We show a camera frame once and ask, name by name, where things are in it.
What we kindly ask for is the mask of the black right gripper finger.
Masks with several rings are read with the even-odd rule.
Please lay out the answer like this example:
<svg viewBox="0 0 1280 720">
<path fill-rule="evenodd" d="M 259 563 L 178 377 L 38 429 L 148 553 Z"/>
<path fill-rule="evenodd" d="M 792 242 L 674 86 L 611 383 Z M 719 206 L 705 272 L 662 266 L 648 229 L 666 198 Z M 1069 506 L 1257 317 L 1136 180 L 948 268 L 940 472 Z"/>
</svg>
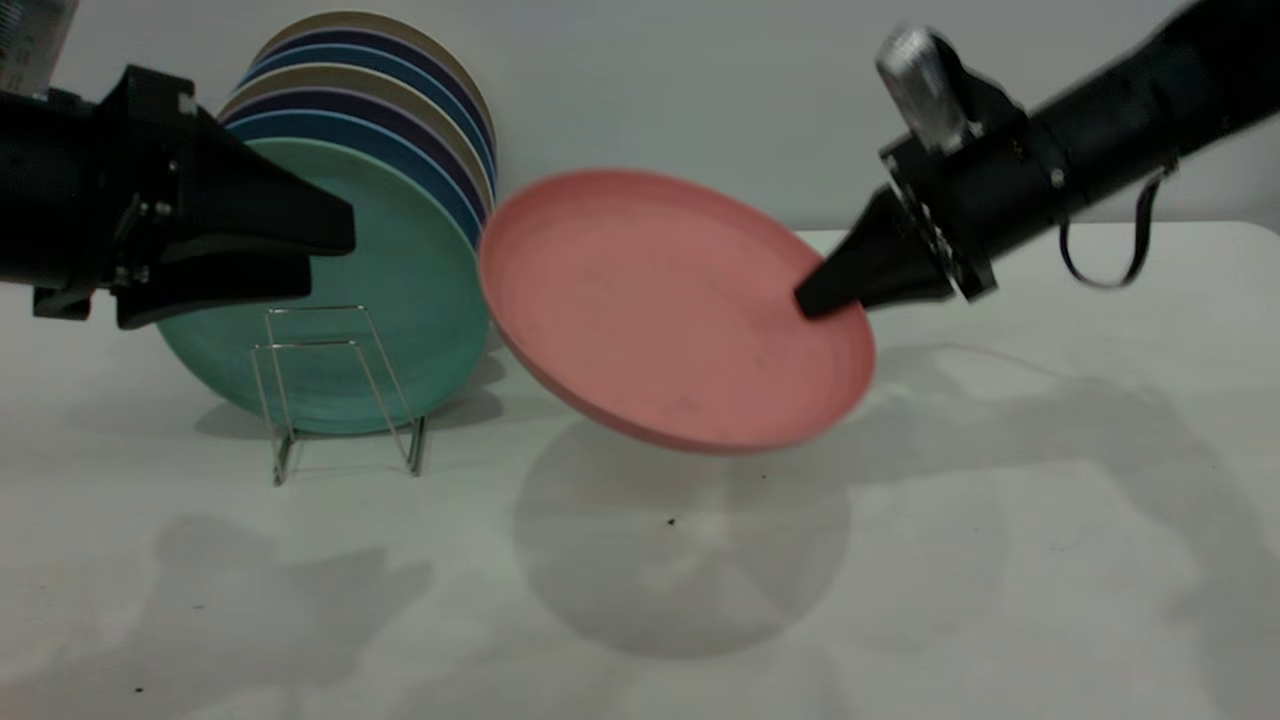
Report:
<svg viewBox="0 0 1280 720">
<path fill-rule="evenodd" d="M 806 318 L 852 305 L 867 310 L 867 290 L 893 272 L 940 270 L 924 233 L 892 188 L 879 188 L 863 214 L 831 252 L 794 291 Z"/>
<path fill-rule="evenodd" d="M 906 304 L 937 304 L 955 296 L 955 287 L 943 272 L 893 272 L 870 283 L 867 310 Z"/>
</svg>

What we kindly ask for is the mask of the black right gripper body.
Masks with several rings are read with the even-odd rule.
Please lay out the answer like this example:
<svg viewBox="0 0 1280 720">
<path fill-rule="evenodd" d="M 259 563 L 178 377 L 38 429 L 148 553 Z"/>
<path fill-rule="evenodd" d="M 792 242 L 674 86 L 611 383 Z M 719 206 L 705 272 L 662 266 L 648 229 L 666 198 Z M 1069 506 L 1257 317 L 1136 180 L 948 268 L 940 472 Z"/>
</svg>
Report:
<svg viewBox="0 0 1280 720">
<path fill-rule="evenodd" d="M 968 300 L 997 286 L 993 264 L 1069 214 L 1062 150 L 1023 108 L 989 111 L 951 154 L 905 135 L 881 159 L 925 245 Z"/>
</svg>

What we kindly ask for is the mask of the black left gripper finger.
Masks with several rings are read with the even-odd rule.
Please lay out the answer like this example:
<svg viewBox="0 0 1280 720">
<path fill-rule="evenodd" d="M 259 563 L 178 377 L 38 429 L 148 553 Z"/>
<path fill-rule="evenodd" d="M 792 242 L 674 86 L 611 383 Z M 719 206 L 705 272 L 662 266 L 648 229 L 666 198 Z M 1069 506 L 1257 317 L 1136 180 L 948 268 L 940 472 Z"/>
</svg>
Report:
<svg viewBox="0 0 1280 720">
<path fill-rule="evenodd" d="M 205 120 L 205 254 L 334 258 L 355 251 L 353 208 Z"/>
<path fill-rule="evenodd" d="M 307 296 L 307 252 L 215 252 L 172 259 L 174 243 L 141 240 L 125 258 L 128 282 L 115 287 L 116 327 L 136 331 L 202 310 Z"/>
</svg>

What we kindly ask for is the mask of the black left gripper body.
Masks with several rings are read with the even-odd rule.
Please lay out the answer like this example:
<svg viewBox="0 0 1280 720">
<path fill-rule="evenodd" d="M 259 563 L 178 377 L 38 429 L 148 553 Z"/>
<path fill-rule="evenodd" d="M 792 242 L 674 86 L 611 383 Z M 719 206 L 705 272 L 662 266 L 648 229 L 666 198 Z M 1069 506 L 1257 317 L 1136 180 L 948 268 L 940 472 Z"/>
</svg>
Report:
<svg viewBox="0 0 1280 720">
<path fill-rule="evenodd" d="M 152 301 L 211 301 L 221 219 L 212 118 L 189 79 L 128 65 L 95 110 L 95 282 Z"/>
</svg>

